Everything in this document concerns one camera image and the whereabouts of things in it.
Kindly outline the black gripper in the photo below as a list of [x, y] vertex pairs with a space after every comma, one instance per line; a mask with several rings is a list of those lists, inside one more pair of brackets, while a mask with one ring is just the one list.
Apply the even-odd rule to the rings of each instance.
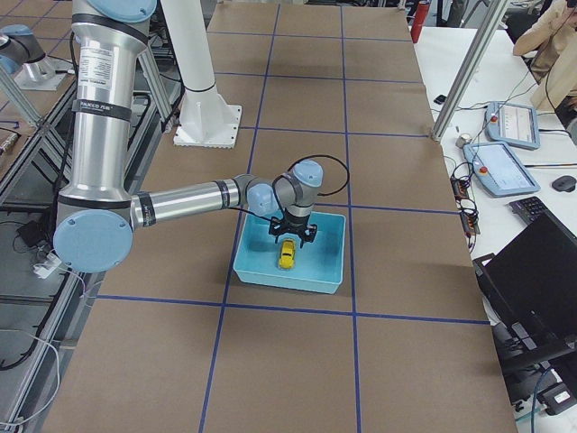
[[273, 216], [270, 219], [269, 234], [275, 237], [275, 242], [281, 235], [293, 234], [300, 239], [300, 246], [313, 243], [317, 233], [317, 225], [309, 223], [309, 216], [283, 215], [281, 219]]

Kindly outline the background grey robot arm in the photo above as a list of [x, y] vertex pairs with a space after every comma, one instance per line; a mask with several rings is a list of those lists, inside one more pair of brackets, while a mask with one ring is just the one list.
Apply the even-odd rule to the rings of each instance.
[[24, 24], [1, 29], [1, 66], [22, 90], [56, 91], [68, 73], [58, 73], [57, 62], [46, 54], [32, 30]]

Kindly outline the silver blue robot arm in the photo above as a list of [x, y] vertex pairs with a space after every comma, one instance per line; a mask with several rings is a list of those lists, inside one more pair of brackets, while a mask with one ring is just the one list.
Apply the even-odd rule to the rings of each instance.
[[78, 42], [77, 93], [69, 183], [58, 195], [53, 248], [63, 264], [84, 273], [121, 263], [137, 228], [221, 209], [246, 206], [270, 221], [273, 236], [316, 237], [309, 220], [323, 180], [306, 158], [274, 180], [251, 174], [161, 192], [143, 192], [138, 169], [150, 165], [155, 142], [132, 124], [134, 81], [142, 72], [154, 104], [171, 115], [149, 44], [150, 20], [161, 10], [184, 91], [175, 141], [231, 148], [242, 117], [219, 94], [197, 1], [76, 1], [72, 30]]

